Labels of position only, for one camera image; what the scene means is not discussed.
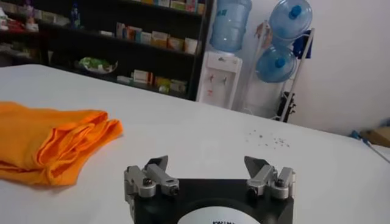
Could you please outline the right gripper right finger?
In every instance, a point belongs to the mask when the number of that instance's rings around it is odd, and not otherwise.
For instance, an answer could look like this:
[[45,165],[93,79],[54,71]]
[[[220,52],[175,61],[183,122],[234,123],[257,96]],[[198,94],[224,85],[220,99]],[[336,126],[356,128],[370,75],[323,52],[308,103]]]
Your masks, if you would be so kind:
[[290,167],[283,167],[279,172],[265,159],[244,157],[244,163],[250,178],[246,181],[248,191],[255,197],[268,193],[272,198],[286,200],[294,198],[296,173]]

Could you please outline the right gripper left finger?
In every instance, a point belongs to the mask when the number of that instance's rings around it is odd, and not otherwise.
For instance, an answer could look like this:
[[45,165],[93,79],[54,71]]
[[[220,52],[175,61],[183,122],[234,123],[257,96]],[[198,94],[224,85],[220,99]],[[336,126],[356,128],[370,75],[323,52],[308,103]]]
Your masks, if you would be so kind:
[[141,169],[139,166],[128,166],[124,171],[125,198],[138,195],[141,198],[152,198],[159,187],[162,194],[174,197],[179,193],[179,180],[166,173],[168,155],[150,159]]

